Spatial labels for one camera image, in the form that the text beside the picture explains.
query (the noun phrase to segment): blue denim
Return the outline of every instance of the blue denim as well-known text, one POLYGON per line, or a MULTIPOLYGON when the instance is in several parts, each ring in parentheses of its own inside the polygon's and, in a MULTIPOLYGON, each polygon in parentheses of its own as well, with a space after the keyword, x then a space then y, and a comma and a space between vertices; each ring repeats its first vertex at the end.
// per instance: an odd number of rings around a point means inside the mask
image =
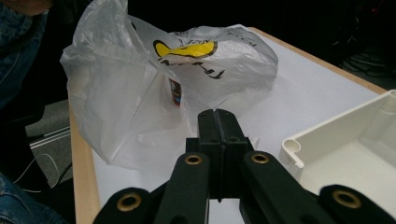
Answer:
POLYGON ((58 213, 38 203, 0 173, 0 223, 67 223, 58 213))
MULTIPOLYGON (((0 50, 0 110, 20 92, 22 81, 35 59, 47 22, 47 12, 38 17, 35 34, 21 48, 7 54, 0 50)), ((0 3, 0 49, 25 35, 32 21, 32 18, 0 3)))

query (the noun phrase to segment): white plastic container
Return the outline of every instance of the white plastic container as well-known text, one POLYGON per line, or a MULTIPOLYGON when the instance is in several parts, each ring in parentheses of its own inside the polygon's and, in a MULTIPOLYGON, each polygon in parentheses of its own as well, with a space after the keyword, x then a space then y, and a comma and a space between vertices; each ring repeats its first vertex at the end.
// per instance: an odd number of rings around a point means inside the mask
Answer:
POLYGON ((313 193, 344 185, 396 217, 396 90, 285 139, 279 160, 313 193))

